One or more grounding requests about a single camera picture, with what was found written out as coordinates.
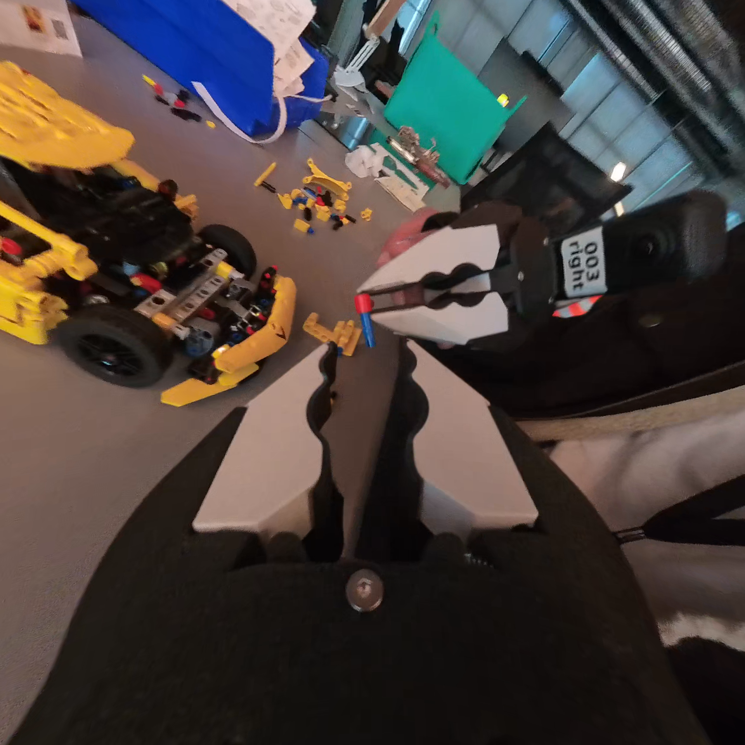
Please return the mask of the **blue plastic bin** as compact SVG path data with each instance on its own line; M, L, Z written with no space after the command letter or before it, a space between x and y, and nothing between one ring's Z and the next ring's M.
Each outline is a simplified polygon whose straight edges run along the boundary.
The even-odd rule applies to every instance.
M198 98L191 81L202 83L235 125L255 139L274 133L279 98L287 106L286 130L321 112L329 73L326 57L301 36L313 58L302 76L304 91L275 94L274 47L222 1L74 4Z

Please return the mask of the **wooden model kit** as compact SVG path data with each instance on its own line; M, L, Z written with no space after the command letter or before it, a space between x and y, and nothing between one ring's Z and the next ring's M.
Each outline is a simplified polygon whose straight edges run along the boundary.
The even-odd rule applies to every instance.
M395 135L388 135L386 142L415 172L443 189L450 187L452 182L439 165L440 154L436 150L435 140L432 139L430 147L424 147L413 127L402 126Z

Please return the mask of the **person's right forearm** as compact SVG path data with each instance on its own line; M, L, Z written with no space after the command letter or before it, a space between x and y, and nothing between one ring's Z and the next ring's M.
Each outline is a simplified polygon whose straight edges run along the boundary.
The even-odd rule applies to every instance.
M516 419L567 414L589 400L581 370L569 360L563 336L549 326L514 346L490 349L421 341L425 351Z

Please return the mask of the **yellow perforated brick piece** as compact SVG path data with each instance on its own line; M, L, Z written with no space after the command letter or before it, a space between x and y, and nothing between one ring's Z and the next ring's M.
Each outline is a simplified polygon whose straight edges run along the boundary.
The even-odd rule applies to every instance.
M359 344L362 329L353 320L338 321L333 329L321 323L318 313L310 313L303 322L303 331L320 343L333 343L338 355L351 358Z

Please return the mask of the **white paper strip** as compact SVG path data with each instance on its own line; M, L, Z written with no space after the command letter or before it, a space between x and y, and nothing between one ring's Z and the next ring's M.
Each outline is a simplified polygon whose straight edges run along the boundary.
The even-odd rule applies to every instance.
M218 106L214 98L211 96L207 88L198 81L191 81L191 85L194 88L196 94L203 100L206 107L210 112L222 122L227 129L237 135L241 140L248 142L249 144L257 146L265 146L267 144L275 143L285 132L288 123L288 111L284 98L279 98L279 120L277 127L271 135L264 137L263 139L255 139L247 135L242 129L237 127L235 123L222 111Z

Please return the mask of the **person's white hoodie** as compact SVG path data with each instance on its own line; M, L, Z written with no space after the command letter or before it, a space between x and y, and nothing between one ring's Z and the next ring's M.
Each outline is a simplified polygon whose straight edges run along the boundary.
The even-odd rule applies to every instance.
M565 441L551 457L621 538L664 644L743 653L743 414Z

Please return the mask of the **pile of small brick pieces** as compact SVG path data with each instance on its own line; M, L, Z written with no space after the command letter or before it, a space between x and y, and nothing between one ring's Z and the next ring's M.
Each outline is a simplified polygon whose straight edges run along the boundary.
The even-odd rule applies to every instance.
M294 233L313 236L326 228L339 232L349 226L369 223L375 214L373 208L355 201L355 185L351 183L348 201L336 198L329 191L323 193L320 187L304 187L303 181L291 191L277 189L275 201Z

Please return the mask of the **white printed paper bag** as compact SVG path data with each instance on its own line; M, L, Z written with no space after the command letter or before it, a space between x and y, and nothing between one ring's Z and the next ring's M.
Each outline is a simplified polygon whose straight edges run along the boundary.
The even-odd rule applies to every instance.
M225 1L245 22L274 47L274 93L297 96L305 85L302 76L312 64L311 54L300 41L313 20L312 1Z

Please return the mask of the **red and blue pin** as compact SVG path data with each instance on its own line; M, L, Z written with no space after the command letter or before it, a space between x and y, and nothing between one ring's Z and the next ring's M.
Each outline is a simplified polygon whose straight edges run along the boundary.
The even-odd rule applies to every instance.
M355 296L355 310L360 318L362 333L368 348L376 347L376 337L373 330L371 313L374 309L374 302L368 293L358 293Z

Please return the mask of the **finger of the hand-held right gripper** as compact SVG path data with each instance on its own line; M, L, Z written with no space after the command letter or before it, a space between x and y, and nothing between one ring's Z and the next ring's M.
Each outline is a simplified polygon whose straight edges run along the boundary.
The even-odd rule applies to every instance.
M495 224L445 227L424 237L413 247L378 268L357 293L385 293L420 284L429 275L448 277L459 267L475 267L478 274L497 262L500 238Z
M378 325L411 339L465 346L509 329L509 311L496 292L445 293L430 303L371 313Z

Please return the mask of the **green and white leaflet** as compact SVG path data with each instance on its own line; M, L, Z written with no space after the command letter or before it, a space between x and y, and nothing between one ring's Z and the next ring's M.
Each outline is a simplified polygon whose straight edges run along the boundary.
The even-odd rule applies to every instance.
M370 147L377 156L382 158L375 181L407 210L416 212L423 209L425 207L424 196L429 186L409 168L405 161L389 152L380 142L374 142Z

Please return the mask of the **heap of dark pins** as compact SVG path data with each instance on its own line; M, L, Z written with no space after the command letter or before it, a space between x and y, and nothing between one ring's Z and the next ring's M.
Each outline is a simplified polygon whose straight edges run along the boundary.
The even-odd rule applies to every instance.
M185 88L180 88L177 92L170 92L146 74L142 75L142 80L151 90L154 100L167 107L173 116L183 121L204 123L210 130L216 129L216 124L213 121L204 119L197 111L192 109L191 94Z

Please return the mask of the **white crumpled paper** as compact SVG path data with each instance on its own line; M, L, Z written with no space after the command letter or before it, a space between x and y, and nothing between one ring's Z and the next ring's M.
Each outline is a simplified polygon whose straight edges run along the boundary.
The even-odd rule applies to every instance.
M347 169L357 178L379 177L384 170L386 151L378 151L368 145L359 145L345 155Z

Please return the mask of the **white instruction booklet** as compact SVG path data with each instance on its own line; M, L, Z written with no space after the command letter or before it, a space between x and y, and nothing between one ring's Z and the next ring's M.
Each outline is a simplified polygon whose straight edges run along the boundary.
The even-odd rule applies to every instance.
M1 45L82 57L66 1L1 1Z

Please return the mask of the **black mesh office chair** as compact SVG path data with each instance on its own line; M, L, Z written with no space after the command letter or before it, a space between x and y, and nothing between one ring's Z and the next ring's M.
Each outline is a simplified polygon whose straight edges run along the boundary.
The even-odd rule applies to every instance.
M563 236L596 223L632 190L611 180L546 124L462 193L461 211L503 201L540 220L551 236Z

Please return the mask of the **person's black fleece-lined jacket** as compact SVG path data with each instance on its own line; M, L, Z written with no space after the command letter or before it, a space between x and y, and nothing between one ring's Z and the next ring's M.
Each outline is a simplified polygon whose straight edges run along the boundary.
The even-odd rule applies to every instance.
M723 265L707 279L606 295L586 315L540 328L562 334L589 400L567 414L515 419L559 445L743 414L743 225L726 231ZM709 742L743 743L743 653L702 638L661 642Z

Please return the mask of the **green felt tote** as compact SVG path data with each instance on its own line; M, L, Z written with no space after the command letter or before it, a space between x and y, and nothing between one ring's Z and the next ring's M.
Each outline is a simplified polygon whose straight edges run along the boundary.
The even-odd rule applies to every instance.
M465 185L527 97L504 106L442 44L439 30L440 15L435 12L385 105L384 117L397 130L412 128L421 144L433 143L439 167L451 181Z

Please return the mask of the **yellow curved frame piece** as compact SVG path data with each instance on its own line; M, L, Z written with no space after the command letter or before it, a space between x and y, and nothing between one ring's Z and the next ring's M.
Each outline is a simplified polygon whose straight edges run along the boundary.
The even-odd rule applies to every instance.
M309 174L303 177L304 187L320 187L323 193L329 191L342 201L349 200L349 192L352 189L351 182L333 178L324 172L312 158L308 158L306 164Z

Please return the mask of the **yellow brick toy car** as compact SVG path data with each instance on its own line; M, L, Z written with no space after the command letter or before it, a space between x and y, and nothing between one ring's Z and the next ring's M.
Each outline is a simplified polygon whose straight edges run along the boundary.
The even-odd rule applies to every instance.
M258 265L222 224L194 227L198 203L127 158L132 133L1 64L1 328L58 340L111 384L159 383L177 345L181 407L241 385L291 335L293 279Z

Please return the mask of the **person's right hand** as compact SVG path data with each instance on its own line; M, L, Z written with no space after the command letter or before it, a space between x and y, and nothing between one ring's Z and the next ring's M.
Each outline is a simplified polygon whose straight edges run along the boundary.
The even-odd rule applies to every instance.
M424 237L450 225L459 216L457 211L439 211L433 207L423 207L415 211L388 236L378 255L376 268L393 261Z

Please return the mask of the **orange traffic cone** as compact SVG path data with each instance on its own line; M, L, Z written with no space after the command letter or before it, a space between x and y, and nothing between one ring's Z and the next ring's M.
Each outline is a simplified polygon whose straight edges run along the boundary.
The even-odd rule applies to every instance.
M603 298L603 295L586 296L570 300L562 300L556 304L553 317L560 319L572 319L581 317L592 310L595 304Z

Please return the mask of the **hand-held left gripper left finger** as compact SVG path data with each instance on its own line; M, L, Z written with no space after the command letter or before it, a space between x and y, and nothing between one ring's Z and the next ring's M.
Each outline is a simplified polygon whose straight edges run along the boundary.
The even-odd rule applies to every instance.
M343 497L322 428L333 408L337 346L324 343L251 400L192 522L193 548L248 563L333 563Z

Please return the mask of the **grey desk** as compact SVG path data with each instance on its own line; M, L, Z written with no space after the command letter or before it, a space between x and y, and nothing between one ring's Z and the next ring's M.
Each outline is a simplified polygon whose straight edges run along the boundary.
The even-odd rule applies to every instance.
M2 743L44 684L88 582L135 508L234 407L317 348L302 329L310 313L329 327L355 315L356 288L412 215L376 182L348 173L346 149L316 122L260 148L218 121L212 129L179 120L142 76L168 90L172 79L94 21L73 21L81 58L2 48L2 59L131 131L136 163L195 194L202 222L247 236L259 268L275 264L293 278L296 313L291 339L255 378L180 408L163 405L160 392L182 380L183 359L160 385L130 390L81 372L58 346L2 337ZM290 211L253 185L275 162L269 182L287 193L308 159L351 179L357 223L304 235Z

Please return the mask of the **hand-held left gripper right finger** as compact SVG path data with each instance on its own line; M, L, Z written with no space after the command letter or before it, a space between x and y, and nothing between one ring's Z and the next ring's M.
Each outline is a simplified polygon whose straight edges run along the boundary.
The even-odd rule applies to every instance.
M398 352L357 558L413 562L435 535L532 529L539 511L488 400L413 340Z

